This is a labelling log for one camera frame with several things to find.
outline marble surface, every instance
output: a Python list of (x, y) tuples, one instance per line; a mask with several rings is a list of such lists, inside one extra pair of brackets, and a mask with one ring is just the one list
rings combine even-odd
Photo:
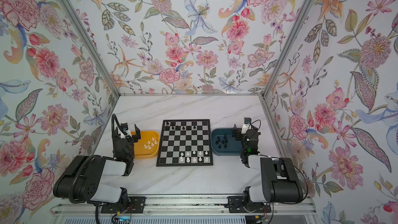
[[(161, 132), (164, 119), (210, 119), (212, 130), (261, 120), (259, 151), (279, 157), (258, 96), (122, 96), (114, 113), (120, 123)], [(112, 157), (109, 121), (95, 154)], [(229, 194), (261, 184), (260, 172), (245, 167), (239, 156), (213, 154), (213, 166), (156, 167), (156, 158), (136, 159), (128, 177), (102, 177), (102, 182), (127, 188), (129, 194)]]

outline floral wallpaper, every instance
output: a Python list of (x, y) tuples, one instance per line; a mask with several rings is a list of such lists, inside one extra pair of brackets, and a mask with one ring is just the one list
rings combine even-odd
[(303, 3), (70, 1), (122, 95), (260, 93)]
[(397, 26), (396, 0), (315, 0), (267, 96), (325, 224), (398, 224)]
[(48, 223), (116, 98), (56, 0), (0, 0), (0, 223)]

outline chessboard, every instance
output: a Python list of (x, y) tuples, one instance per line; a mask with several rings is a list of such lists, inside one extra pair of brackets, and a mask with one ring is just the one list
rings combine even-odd
[(210, 120), (164, 120), (156, 166), (213, 165)]

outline yellow bin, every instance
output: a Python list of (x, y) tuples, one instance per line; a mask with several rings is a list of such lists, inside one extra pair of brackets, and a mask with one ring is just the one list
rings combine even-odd
[(158, 132), (142, 131), (141, 139), (134, 144), (135, 159), (148, 159), (148, 158), (157, 157), (159, 151), (159, 139), (160, 136)]

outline teal tray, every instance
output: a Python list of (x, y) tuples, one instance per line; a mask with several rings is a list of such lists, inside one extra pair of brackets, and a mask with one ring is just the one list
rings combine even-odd
[[(217, 136), (220, 136), (220, 140), (222, 141), (224, 135), (226, 135), (228, 140), (227, 148), (224, 148), (224, 145), (221, 143), (216, 144)], [(242, 151), (242, 143), (240, 141), (236, 141), (236, 139), (232, 137), (232, 128), (214, 129), (211, 132), (211, 147), (214, 154), (218, 156), (239, 156)]]

